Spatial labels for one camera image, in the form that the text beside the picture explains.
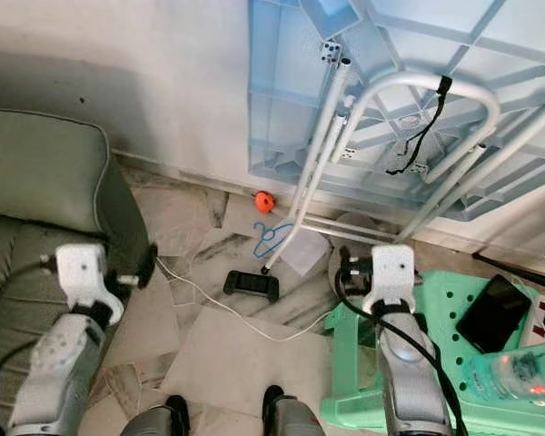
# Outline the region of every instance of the plastic water bottle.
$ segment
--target plastic water bottle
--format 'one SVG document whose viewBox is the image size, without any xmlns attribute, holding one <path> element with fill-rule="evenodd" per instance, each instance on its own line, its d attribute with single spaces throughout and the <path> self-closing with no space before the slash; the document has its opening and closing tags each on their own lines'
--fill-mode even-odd
<svg viewBox="0 0 545 436">
<path fill-rule="evenodd" d="M 545 343 L 473 357 L 464 367 L 471 392 L 488 401 L 545 401 Z"/>
</svg>

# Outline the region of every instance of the white metal tube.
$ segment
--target white metal tube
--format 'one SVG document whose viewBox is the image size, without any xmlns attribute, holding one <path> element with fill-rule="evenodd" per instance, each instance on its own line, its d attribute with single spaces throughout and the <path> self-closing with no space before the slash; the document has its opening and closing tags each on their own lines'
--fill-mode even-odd
<svg viewBox="0 0 545 436">
<path fill-rule="evenodd" d="M 366 227 L 360 227 L 359 225 L 340 223 L 339 221 L 328 220 L 327 218 L 321 218 L 320 216 L 305 215 L 305 221 L 314 221 L 321 224 L 332 225 L 334 227 L 341 227 L 342 229 L 353 230 L 354 232 L 374 234 L 383 238 L 395 238 L 393 233 L 380 232 L 379 230 L 368 229 Z"/>
<path fill-rule="evenodd" d="M 309 183 L 309 186 L 307 187 L 307 192 L 305 194 L 304 199 L 302 200 L 302 207 L 299 209 L 299 213 L 297 213 L 297 218 L 294 221 L 294 225 L 289 232 L 289 234 L 286 235 L 284 240 L 282 241 L 281 245 L 274 251 L 271 258 L 266 262 L 264 265 L 264 269 L 270 270 L 273 264 L 277 261 L 279 256 L 281 255 L 282 251 L 287 248 L 289 243 L 291 243 L 292 239 L 294 238 L 295 234 L 301 230 L 302 227 L 302 220 L 307 213 L 307 209 L 309 208 L 309 204 L 311 203 L 312 197 L 315 194 L 315 191 L 317 190 L 317 186 L 319 185 L 319 182 L 321 181 L 321 176 L 323 174 L 323 169 L 325 168 L 325 165 L 327 164 L 327 161 L 329 160 L 329 155 L 331 154 L 331 151 L 333 147 L 335 146 L 335 142 L 337 141 L 337 138 L 339 137 L 339 133 L 343 128 L 343 122 L 345 121 L 345 115 L 342 114 L 335 114 L 335 116 L 332 119 L 331 125 L 329 126 L 329 132 L 327 133 L 327 137 L 325 138 L 323 149 L 321 152 L 321 156 L 319 157 L 319 162 L 317 163 L 317 166 L 315 167 L 315 171 L 312 174 L 311 182 Z"/>
<path fill-rule="evenodd" d="M 303 224 L 302 228 L 307 230 L 313 230 L 319 233 L 330 234 L 332 236 L 337 236 L 343 239 L 351 239 L 352 241 L 358 241 L 360 243 L 373 243 L 373 244 L 386 243 L 385 241 L 379 241 L 377 239 L 368 238 L 367 236 L 361 236 L 360 234 L 340 232 L 338 230 L 319 227 L 318 225 Z"/>
<path fill-rule="evenodd" d="M 362 95 L 360 95 L 355 102 L 355 106 L 353 107 L 352 113 L 349 116 L 347 125 L 343 130 L 342 137 L 333 151 L 331 162 L 336 164 L 339 161 L 345 147 L 352 138 L 353 132 L 355 132 L 355 129 L 357 128 L 357 124 L 360 122 L 363 113 L 365 112 L 365 108 L 377 93 L 383 91 L 389 86 L 399 84 L 406 86 L 419 86 L 436 91 L 440 86 L 440 81 L 441 76 L 437 74 L 423 74 L 404 71 L 385 75 L 384 77 L 369 84 L 368 87 L 365 88 L 365 91 L 363 91 Z M 469 84 L 468 82 L 464 82 L 462 80 L 452 80 L 449 94 L 460 95 L 462 97 L 468 97 L 472 100 L 476 100 L 482 103 L 487 110 L 487 117 L 484 123 L 476 132 L 472 133 L 462 144 L 459 145 L 460 152 L 456 152 L 456 150 L 454 151 L 456 154 L 453 155 L 452 159 L 454 159 L 455 156 L 458 156 L 452 162 L 455 163 L 461 158 L 461 156 L 465 155 L 472 148 L 472 146 L 479 143 L 482 139 L 492 133 L 494 125 L 499 118 L 500 105 L 497 97 L 488 89 L 476 84 Z"/>
<path fill-rule="evenodd" d="M 448 194 L 440 203 L 438 208 L 433 209 L 428 216 L 413 230 L 417 232 L 426 223 L 429 223 L 436 216 L 445 213 L 464 194 L 468 193 L 477 183 L 487 175 L 496 170 L 503 162 L 513 156 L 533 136 L 545 128 L 545 106 L 535 112 L 525 125 L 514 134 L 510 141 L 502 149 L 484 161 L 478 168 L 466 174 L 462 183 Z"/>
<path fill-rule="evenodd" d="M 309 181 L 311 171 L 315 165 L 317 159 L 317 154 L 319 154 L 319 149 L 321 148 L 325 134 L 327 133 L 327 128 L 331 122 L 331 117 L 335 112 L 337 103 L 342 96 L 343 88 L 345 86 L 345 80 L 347 79 L 347 74 L 349 73 L 352 61 L 347 58 L 343 58 L 339 62 L 339 67 L 333 76 L 331 86 L 325 98 L 325 103 L 319 114 L 319 120 L 315 126 L 315 131 L 312 135 L 311 145 L 309 146 L 309 152 L 307 153 L 307 159 L 305 165 L 302 168 L 301 178 L 299 179 L 299 184 L 297 184 L 297 189 L 292 196 L 291 209 L 289 210 L 289 219 L 293 219 L 297 213 L 299 203 L 301 202 L 302 193 Z"/>
<path fill-rule="evenodd" d="M 474 163 L 484 154 L 486 151 L 486 146 L 483 144 L 478 144 L 468 153 L 464 158 L 456 165 L 454 171 L 452 171 L 446 180 L 434 191 L 428 201 L 422 206 L 422 208 L 416 213 L 413 219 L 408 225 L 406 225 L 403 230 L 398 234 L 398 237 L 395 239 L 395 243 L 402 243 L 405 241 L 411 234 L 413 234 L 414 229 L 420 225 L 420 223 L 428 216 L 428 214 L 436 207 L 436 205 L 444 198 L 444 196 L 450 191 L 456 183 L 462 178 L 467 171 L 474 165 Z"/>
</svg>

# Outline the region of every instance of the mint green plastic stool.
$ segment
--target mint green plastic stool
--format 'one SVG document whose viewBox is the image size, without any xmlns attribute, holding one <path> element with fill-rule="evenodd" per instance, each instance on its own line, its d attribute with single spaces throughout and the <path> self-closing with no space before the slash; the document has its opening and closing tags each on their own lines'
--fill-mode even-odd
<svg viewBox="0 0 545 436">
<path fill-rule="evenodd" d="M 470 393 L 464 380 L 463 365 L 479 352 L 456 332 L 455 326 L 489 280 L 445 271 L 428 271 L 422 276 L 424 285 L 414 291 L 417 312 L 424 314 L 429 335 L 440 346 L 442 366 L 461 400 L 462 418 L 469 434 L 545 436 L 545 406 L 480 400 Z M 378 375 L 371 387 L 360 388 L 360 318 L 340 304 L 325 320 L 325 329 L 333 329 L 332 391 L 321 402 L 321 416 L 330 424 L 347 429 L 386 432 L 382 377 Z M 520 330 L 512 334 L 505 350 L 517 348 Z"/>
</svg>

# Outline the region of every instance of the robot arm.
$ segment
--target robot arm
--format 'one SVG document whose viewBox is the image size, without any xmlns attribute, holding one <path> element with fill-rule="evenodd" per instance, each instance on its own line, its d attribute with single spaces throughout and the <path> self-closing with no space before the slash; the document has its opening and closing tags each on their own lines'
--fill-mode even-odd
<svg viewBox="0 0 545 436">
<path fill-rule="evenodd" d="M 70 312 L 62 315 L 31 353 L 30 372 L 16 395 L 8 436 L 74 435 L 99 367 L 104 329 L 121 319 L 122 303 L 105 288 L 101 245 L 56 250 L 58 280 Z"/>
<path fill-rule="evenodd" d="M 342 259 L 342 271 L 365 275 L 372 290 L 365 312 L 405 332 L 431 356 L 434 346 L 412 313 L 413 251 L 405 245 L 372 247 L 371 259 Z M 391 435 L 451 436 L 446 400 L 431 364 L 395 332 L 378 328 L 378 367 L 384 377 L 384 407 Z"/>
</svg>

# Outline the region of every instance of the orange object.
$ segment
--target orange object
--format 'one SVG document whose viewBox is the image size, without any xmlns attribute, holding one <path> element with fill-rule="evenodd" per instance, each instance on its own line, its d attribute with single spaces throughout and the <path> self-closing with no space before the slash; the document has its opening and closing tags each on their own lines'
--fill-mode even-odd
<svg viewBox="0 0 545 436">
<path fill-rule="evenodd" d="M 254 204 L 256 204 L 256 208 L 259 212 L 268 213 L 274 208 L 276 202 L 274 201 L 274 197 L 269 193 L 259 191 L 254 196 Z"/>
</svg>

